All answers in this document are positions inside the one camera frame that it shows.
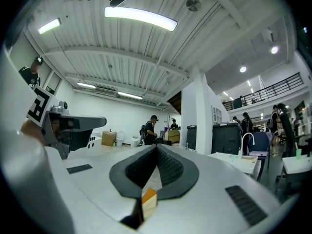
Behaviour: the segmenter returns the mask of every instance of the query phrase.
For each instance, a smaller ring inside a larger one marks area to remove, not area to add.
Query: railing
[[[272,98],[274,96],[280,95],[302,84],[303,84],[303,81],[300,76],[300,73],[297,73],[276,84],[271,85],[270,87],[261,89],[259,91],[255,91],[254,93],[248,94],[246,96],[241,96],[240,98],[237,98],[235,100],[224,102],[223,106],[225,107],[227,111],[240,108],[243,106],[248,106],[248,105],[260,102],[260,101],[264,101],[268,98]]]

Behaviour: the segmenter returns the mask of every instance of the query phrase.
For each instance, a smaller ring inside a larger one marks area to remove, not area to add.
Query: white bucket
[[[131,143],[131,148],[135,148],[138,145],[138,142],[140,141],[140,139],[136,136],[132,137],[132,143]]]
[[[124,140],[124,132],[118,132],[116,136],[116,146],[117,147],[122,147],[123,140]]]

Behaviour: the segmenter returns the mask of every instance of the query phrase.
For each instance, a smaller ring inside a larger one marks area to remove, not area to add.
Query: black cap
[[[37,56],[34,61],[38,63],[40,66],[43,64],[43,58],[41,56]]]
[[[155,119],[156,121],[158,121],[157,116],[156,115],[152,115],[151,119]]]

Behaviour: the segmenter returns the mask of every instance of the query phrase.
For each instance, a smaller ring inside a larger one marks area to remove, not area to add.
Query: black fabric insert
[[[225,188],[225,190],[251,226],[259,223],[267,217],[264,211],[245,193],[240,186],[231,186]]]
[[[110,170],[110,180],[122,196],[139,199],[156,166],[163,187],[157,192],[158,200],[183,196],[199,177],[192,161],[163,145],[152,145],[116,163]]]

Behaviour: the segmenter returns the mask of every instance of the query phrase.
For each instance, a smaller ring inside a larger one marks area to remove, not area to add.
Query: man with cap
[[[25,66],[21,70],[19,70],[20,75],[24,78],[24,80],[31,88],[34,88],[36,84],[40,86],[41,81],[37,71],[42,64],[43,58],[41,56],[38,56],[34,59],[30,68]]]
[[[178,128],[178,125],[176,124],[176,119],[172,119],[172,124],[170,126],[170,130],[174,130],[176,128]]]
[[[156,115],[152,115],[150,120],[145,124],[145,145],[152,145],[154,143],[157,134],[154,133],[154,126],[158,121]]]

